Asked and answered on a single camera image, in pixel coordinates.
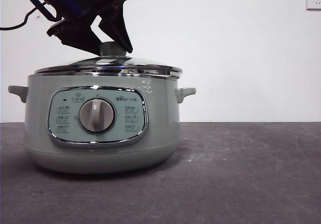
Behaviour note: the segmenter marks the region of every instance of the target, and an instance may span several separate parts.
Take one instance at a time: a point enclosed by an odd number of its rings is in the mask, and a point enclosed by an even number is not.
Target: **brand logo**
[[[134,102],[136,102],[137,101],[137,98],[128,98],[128,97],[124,97],[124,96],[118,96],[118,97],[116,97],[116,100],[117,101],[134,101]]]

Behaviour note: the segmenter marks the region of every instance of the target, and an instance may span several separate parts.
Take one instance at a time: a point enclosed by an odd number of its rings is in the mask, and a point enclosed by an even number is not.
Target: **pot handle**
[[[177,99],[177,103],[182,103],[184,98],[188,95],[192,95],[196,93],[196,88],[179,88],[175,90],[175,95]]]
[[[21,99],[21,102],[26,103],[28,96],[28,87],[14,86],[10,85],[8,87],[8,92],[18,95]]]

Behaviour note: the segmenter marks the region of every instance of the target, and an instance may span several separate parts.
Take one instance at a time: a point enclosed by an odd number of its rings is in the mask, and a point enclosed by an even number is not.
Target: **robotic arm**
[[[62,44],[100,55],[101,41],[90,28],[100,16],[99,28],[125,51],[132,52],[123,18],[126,0],[44,0],[55,8],[56,17],[39,0],[30,1],[49,21],[57,22],[47,34],[55,35]]]

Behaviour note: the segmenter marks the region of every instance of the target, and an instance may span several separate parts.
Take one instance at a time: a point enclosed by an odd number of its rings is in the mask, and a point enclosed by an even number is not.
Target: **white wall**
[[[32,7],[2,0],[1,25],[21,22]],[[321,121],[321,12],[306,11],[305,0],[129,0],[124,15],[131,56],[180,67],[179,86],[197,88],[181,104],[182,121]],[[24,120],[8,85],[93,56],[49,38],[51,24],[34,13],[2,32],[2,122]]]

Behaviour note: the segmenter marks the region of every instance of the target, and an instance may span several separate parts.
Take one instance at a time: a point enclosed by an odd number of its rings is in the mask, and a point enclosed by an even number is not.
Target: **control knob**
[[[107,130],[114,122],[115,112],[106,100],[94,98],[85,102],[79,111],[79,121],[88,131],[98,133]]]

